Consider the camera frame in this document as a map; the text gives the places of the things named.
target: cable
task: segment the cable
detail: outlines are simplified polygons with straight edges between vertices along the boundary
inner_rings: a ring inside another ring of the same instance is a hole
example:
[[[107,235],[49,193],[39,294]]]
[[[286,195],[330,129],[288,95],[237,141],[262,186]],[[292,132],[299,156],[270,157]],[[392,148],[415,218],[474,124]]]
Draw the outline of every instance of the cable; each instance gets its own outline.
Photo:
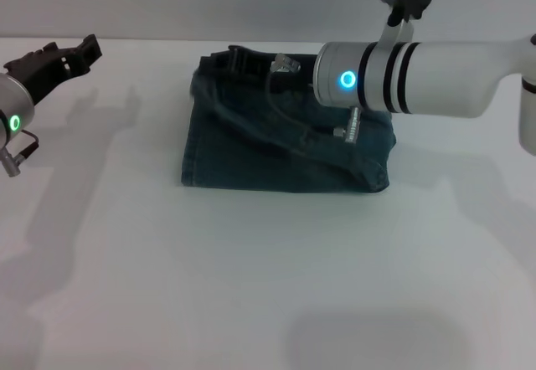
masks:
[[[33,143],[31,143],[29,146],[24,148],[16,157],[15,161],[18,165],[26,161],[30,155],[32,155],[38,148],[39,148],[39,138],[35,136],[33,133],[27,130],[21,130],[21,133],[26,134],[27,136],[30,136],[33,138]]]
[[[35,136],[33,133],[29,132],[28,130],[21,130],[21,133],[24,133],[27,136],[32,137],[35,140],[35,142],[37,142],[39,144],[39,138],[37,136]]]

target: green led ring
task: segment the green led ring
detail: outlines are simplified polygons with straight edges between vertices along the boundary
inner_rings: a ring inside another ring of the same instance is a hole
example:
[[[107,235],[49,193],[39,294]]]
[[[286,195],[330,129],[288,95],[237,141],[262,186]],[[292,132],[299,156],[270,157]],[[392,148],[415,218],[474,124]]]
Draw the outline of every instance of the green led ring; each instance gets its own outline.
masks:
[[[11,116],[11,119],[9,119],[9,127],[11,127],[11,131],[17,131],[20,128],[20,117],[17,115]]]

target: white table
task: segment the white table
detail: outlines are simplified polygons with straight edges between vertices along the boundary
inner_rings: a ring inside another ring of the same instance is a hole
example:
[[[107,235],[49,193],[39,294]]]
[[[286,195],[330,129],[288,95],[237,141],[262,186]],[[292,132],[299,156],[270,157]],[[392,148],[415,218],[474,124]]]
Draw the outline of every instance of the white table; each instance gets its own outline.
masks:
[[[3,39],[2,62],[46,43]],[[229,43],[100,44],[38,106],[23,174],[0,176],[2,370],[533,368],[518,77],[478,120],[397,116],[380,195],[198,190],[179,182],[189,81]]]

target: black stripe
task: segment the black stripe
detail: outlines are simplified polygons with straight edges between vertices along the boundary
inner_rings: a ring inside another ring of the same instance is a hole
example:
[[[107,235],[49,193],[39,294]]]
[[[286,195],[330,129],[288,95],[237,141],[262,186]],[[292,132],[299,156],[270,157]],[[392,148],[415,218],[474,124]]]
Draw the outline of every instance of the black stripe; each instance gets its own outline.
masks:
[[[374,42],[365,49],[365,51],[363,52],[363,56],[361,57],[361,62],[359,63],[358,98],[359,104],[361,104],[363,110],[367,110],[369,108],[369,105],[367,104],[367,99],[365,98],[365,72],[367,71],[367,63],[369,62],[370,55],[374,48],[376,48],[377,44],[377,42]]]
[[[389,56],[389,60],[387,61],[387,68],[385,69],[384,101],[385,107],[391,113],[398,113],[393,106],[393,100],[391,98],[391,81],[393,80],[394,63],[396,62],[396,58],[398,58],[400,50],[404,45],[405,42],[401,42],[394,46],[393,50],[391,51],[391,55]]]
[[[531,94],[536,94],[536,85],[530,84],[526,79],[521,79],[521,84],[525,90]]]
[[[408,109],[408,103],[405,100],[405,81],[408,77],[408,67],[410,67],[411,55],[415,51],[415,48],[420,45],[420,42],[412,43],[405,51],[404,58],[402,59],[402,65],[400,66],[399,85],[398,85],[398,97],[400,103],[400,109],[404,113],[410,114]]]
[[[3,148],[11,141],[11,127],[9,127],[8,117],[6,116],[5,113],[3,113],[3,110],[1,109],[0,109],[0,122],[2,122],[3,126],[6,129],[6,144],[3,146],[0,146],[0,148]]]

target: denim fabric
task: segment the denim fabric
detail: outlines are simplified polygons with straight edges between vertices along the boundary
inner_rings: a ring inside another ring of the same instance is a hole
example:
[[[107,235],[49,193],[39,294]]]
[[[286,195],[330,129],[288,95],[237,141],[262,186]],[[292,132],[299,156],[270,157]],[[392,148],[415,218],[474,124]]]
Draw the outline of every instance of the denim fabric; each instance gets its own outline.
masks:
[[[196,72],[190,92],[185,186],[289,193],[377,193],[389,186],[396,139],[388,114],[364,112],[353,145],[332,135],[334,127],[346,128],[349,110],[321,106],[312,89],[272,100],[313,131],[278,115],[260,87]]]

